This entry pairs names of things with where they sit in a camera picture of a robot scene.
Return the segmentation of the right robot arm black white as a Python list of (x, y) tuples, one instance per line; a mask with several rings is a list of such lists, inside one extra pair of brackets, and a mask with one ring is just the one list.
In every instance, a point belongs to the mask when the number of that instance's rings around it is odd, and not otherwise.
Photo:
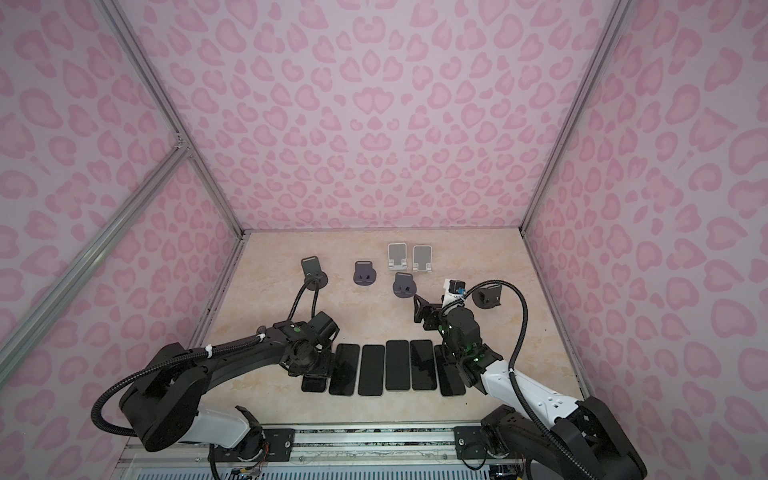
[(500, 401), (481, 421), (480, 449), (496, 458), (519, 454), (563, 479), (643, 479), (647, 468), (608, 406), (595, 396), (561, 394), (511, 368), (482, 339), (474, 314), (414, 300), (414, 320), (440, 334), (440, 353), (466, 388)]

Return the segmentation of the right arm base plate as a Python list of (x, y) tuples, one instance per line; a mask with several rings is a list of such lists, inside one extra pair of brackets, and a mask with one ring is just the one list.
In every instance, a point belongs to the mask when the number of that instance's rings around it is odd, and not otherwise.
[(464, 461), (487, 460), (487, 439), (481, 426), (456, 426), (453, 428), (457, 458)]

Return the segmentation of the black phone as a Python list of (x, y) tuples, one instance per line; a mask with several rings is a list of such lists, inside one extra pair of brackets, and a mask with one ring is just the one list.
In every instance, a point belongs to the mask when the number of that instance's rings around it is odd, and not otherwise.
[(410, 346), (411, 388), (431, 391), (438, 387), (433, 343), (430, 340), (412, 340)]
[(388, 391), (407, 391), (411, 388), (410, 344), (407, 340), (386, 342), (385, 388)]
[(444, 345), (434, 346), (436, 372), (440, 393), (443, 397), (463, 396), (466, 387), (460, 378), (457, 366), (451, 362)]

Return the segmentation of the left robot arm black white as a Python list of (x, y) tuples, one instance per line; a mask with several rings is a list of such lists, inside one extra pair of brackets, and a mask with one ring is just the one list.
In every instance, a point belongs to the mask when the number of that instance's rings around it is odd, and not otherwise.
[(265, 455), (264, 429), (245, 407), (233, 413), (206, 407), (203, 397), (215, 387), (256, 369), (279, 365), (291, 377), (328, 378), (336, 322), (319, 312), (307, 322), (283, 321), (219, 345), (185, 349), (163, 347), (129, 382), (119, 408), (148, 452), (176, 444), (207, 444), (250, 461)]

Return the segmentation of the purple phone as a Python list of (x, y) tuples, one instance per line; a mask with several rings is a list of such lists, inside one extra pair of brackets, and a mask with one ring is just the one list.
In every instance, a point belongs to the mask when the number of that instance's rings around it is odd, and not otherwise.
[(323, 393), (326, 391), (328, 379), (324, 377), (304, 376), (301, 382), (301, 391), (305, 393)]

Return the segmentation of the blue phone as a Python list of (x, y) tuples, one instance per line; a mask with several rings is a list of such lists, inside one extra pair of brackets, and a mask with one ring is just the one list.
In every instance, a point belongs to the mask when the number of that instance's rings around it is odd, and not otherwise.
[(338, 345), (328, 392), (335, 396), (352, 396), (355, 391), (361, 347), (358, 344)]

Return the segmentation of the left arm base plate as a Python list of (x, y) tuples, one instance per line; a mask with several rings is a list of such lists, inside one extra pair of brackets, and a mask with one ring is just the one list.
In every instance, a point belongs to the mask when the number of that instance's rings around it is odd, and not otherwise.
[(250, 431), (232, 448), (214, 446), (208, 459), (214, 462), (286, 462), (289, 460), (293, 444), (294, 429), (263, 429)]

